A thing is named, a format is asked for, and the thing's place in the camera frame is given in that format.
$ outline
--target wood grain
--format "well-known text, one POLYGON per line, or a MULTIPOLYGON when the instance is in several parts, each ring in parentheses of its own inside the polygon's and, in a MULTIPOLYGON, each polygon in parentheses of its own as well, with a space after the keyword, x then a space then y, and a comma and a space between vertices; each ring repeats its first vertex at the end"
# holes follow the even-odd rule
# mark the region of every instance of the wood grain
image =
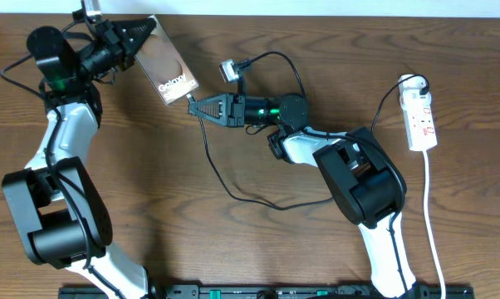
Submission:
MULTIPOLYGON (((297 65, 320 130, 369 125, 398 75, 421 72, 432 86, 439 146, 430 151, 431 218, 448 283, 471 284, 477 298, 500 298, 500 20, 376 17, 159 16, 202 86, 226 91, 217 65, 285 52, 297 65)), ((36 27, 63 27, 62 15, 0 15, 0 69, 26 53, 36 27)), ((36 86, 33 62, 11 77, 36 86)), ((258 63, 254 95, 297 91, 287 64, 258 63)), ((102 126, 88 171, 107 205, 114 240, 160 280, 203 284, 324 284, 370 280, 356 227, 329 203, 277 212, 232 201, 203 152, 184 100, 165 106, 138 67, 100 86, 102 126)), ((421 154, 408 151, 393 94, 377 137, 409 186, 404 240, 416 277, 437 283, 425 232, 421 154)), ((0 183, 34 155, 47 126, 42 103, 0 79, 0 183)), ((230 189, 279 204, 329 196, 317 169, 276 161, 266 133, 207 125, 213 160, 230 189)), ((31 264, 0 189, 0 297, 56 297, 85 281, 31 264)))

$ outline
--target power plug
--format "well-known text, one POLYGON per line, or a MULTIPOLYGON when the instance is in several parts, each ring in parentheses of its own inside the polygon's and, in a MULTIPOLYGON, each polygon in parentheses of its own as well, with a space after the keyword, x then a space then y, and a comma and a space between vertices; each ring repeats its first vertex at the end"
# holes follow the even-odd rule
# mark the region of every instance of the power plug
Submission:
MULTIPOLYGON (((411 76, 412 74, 403 75, 400 81, 411 76)), ((403 81, 399 86, 407 140, 409 149, 413 151, 428 150, 437 144, 431 113, 431 93, 421 95, 426 85, 427 82, 423 77, 415 76, 403 81)))

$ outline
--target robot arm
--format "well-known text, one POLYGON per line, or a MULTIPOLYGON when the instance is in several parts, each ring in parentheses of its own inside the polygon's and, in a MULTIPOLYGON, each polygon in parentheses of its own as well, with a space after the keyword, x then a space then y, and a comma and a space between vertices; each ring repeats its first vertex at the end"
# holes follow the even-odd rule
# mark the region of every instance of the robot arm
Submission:
POLYGON ((243 71, 248 68, 248 61, 223 62, 223 77, 238 82, 238 93, 200 101, 189 97, 189 113, 227 127, 277 125, 278 130, 267 137, 274 156, 319 168, 341 212, 361 230, 374 286, 385 297, 404 294, 415 278, 401 236, 400 211, 406 192, 401 174, 366 128, 326 133, 308 126, 303 96, 247 96, 243 71))
POLYGON ((122 71, 132 66, 155 22, 101 21, 86 7, 73 17, 76 22, 98 20, 88 25, 94 39, 79 51, 73 51, 54 27, 40 27, 27 39, 27 48, 51 87, 44 95, 49 123, 25 169, 5 175, 3 192, 32 262, 77 272, 109 298, 156 298, 159 294, 146 270, 112 242, 110 215, 84 168, 102 115, 92 81, 117 66, 122 71), (66 200, 63 210, 40 210, 59 200, 66 200))

